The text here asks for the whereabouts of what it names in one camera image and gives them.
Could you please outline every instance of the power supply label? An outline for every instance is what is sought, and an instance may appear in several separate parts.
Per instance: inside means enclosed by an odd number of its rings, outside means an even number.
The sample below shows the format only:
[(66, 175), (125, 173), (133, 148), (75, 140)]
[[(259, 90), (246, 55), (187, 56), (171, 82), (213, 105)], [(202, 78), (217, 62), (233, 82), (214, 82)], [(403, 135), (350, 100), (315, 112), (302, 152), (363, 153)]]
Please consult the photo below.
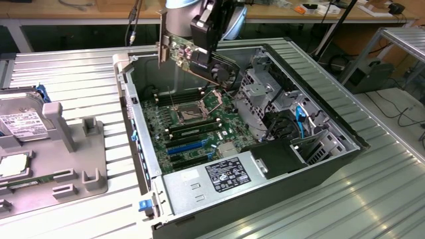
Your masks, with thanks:
[(219, 193), (250, 182), (249, 175), (237, 157), (207, 165), (205, 169), (213, 188)]
[(46, 129), (37, 112), (25, 112), (0, 116), (0, 120), (15, 138), (46, 133)]

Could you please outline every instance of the warning label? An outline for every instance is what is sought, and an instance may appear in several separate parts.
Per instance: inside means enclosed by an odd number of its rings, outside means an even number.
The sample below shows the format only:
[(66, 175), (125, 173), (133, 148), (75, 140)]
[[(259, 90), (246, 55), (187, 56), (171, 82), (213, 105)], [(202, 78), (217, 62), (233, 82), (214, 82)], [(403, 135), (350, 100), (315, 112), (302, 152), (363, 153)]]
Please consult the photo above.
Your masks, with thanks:
[(37, 112), (0, 116), (0, 120), (15, 138), (46, 133), (46, 129)]
[(250, 182), (250, 178), (237, 157), (214, 163), (206, 166), (205, 169), (214, 190), (219, 193)]

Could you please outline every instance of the motherboard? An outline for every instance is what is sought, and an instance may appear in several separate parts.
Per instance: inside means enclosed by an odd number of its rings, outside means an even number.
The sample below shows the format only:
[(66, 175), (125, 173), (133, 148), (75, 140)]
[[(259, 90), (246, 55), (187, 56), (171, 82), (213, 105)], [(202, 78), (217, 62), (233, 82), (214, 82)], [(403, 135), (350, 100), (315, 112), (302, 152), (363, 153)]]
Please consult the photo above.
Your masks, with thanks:
[(229, 157), (257, 143), (223, 90), (155, 96), (142, 108), (163, 174)]

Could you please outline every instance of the workbench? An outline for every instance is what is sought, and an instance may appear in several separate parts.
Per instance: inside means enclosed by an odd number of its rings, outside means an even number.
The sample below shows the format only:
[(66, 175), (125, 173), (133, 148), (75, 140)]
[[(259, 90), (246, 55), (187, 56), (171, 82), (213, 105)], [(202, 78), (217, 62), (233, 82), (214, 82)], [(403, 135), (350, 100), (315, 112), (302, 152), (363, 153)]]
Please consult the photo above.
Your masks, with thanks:
[[(422, 238), (423, 157), (360, 105), (293, 42), (282, 39), (221, 42), (218, 47), (263, 44), (291, 63), (303, 80), (370, 145), (368, 150), (316, 187), (242, 218), (202, 239)], [(139, 195), (118, 103), (111, 55), (151, 52), (153, 46), (18, 54), (10, 87), (46, 87), (62, 103), (67, 124), (95, 116), (105, 124), (105, 194), (0, 220), (13, 238), (147, 238), (137, 212)]]
[[(93, 0), (73, 0), (73, 3), (89, 3)], [(290, 0), (293, 6), (299, 4), (299, 0)], [(33, 3), (7, 3), (6, 15), (9, 19), (1, 19), (11, 35), (14, 43), (21, 53), (31, 52), (30, 43), (21, 30), (25, 25), (126, 25), (127, 12), (99, 12), (95, 6), (86, 7), (86, 11), (79, 11), (63, 6), (57, 0), (33, 0)], [(278, 8), (275, 6), (253, 5), (247, 7), (246, 23), (319, 23), (323, 16), (319, 14), (300, 15), (293, 9)], [(158, 0), (146, 0), (146, 10), (139, 13), (138, 24), (159, 24), (159, 15), (155, 13), (161, 9)], [(328, 14), (323, 23), (335, 23), (343, 13)], [(344, 23), (404, 23), (410, 26), (416, 19), (407, 10), (403, 11), (406, 17), (372, 17), (354, 6), (346, 17)], [(318, 49), (322, 47), (328, 34), (324, 35)]]

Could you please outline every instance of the corrugated metal table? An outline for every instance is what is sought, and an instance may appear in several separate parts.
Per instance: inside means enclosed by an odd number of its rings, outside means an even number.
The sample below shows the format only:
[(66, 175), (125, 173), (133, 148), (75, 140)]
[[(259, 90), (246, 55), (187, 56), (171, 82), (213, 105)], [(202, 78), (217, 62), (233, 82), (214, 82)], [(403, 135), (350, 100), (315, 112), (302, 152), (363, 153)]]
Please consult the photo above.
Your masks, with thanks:
[[(355, 61), (343, 70), (339, 76), (339, 82), (342, 85), (347, 82), (351, 74), (354, 73), (359, 63), (364, 60), (372, 47), (379, 42), (380, 38), (384, 38), (392, 45), (403, 49), (410, 55), (412, 55), (419, 61), (425, 63), (425, 29), (420, 27), (402, 28), (402, 27), (383, 27), (379, 28), (371, 37), (364, 49), (358, 55)], [(406, 84), (425, 69), (425, 64), (408, 75)]]
[[(370, 116), (302, 50), (282, 39), (267, 43), (371, 145), (326, 182), (202, 238), (418, 238), (425, 221), (425, 168), (419, 155)], [(133, 207), (141, 199), (111, 69), (111, 55), (151, 46), (18, 54), (10, 86), (41, 82), (63, 106), (69, 124), (83, 116), (105, 123), (109, 191), (0, 220), (13, 238), (145, 238), (146, 223)]]

